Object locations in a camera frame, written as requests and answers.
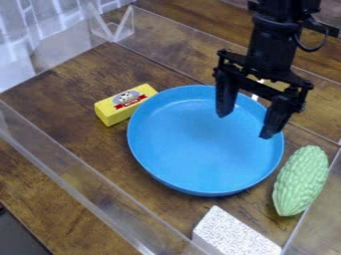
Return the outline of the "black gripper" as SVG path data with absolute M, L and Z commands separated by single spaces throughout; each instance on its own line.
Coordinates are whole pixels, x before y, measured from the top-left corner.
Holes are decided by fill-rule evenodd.
M 295 113 L 305 108 L 308 93 L 313 90 L 311 81 L 303 79 L 292 71 L 284 73 L 264 73 L 252 69 L 246 64 L 246 57 L 226 51 L 217 51 L 218 64 L 213 69 L 216 79 L 216 111 L 225 118 L 234 109 L 240 90 L 246 90 L 272 102 L 268 108 L 260 137 L 269 139 L 280 133 Z M 284 83 L 284 91 L 258 83 Z

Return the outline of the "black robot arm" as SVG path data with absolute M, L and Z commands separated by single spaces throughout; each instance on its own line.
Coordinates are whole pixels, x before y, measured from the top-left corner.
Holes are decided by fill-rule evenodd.
M 220 50 L 216 78 L 216 111 L 232 114 L 237 94 L 246 90 L 272 102 L 260 136 L 272 138 L 283 131 L 293 114 L 304 111 L 311 81 L 291 70 L 296 51 L 315 52 L 300 41 L 303 25 L 317 25 L 312 15 L 321 0 L 258 0 L 248 53 Z

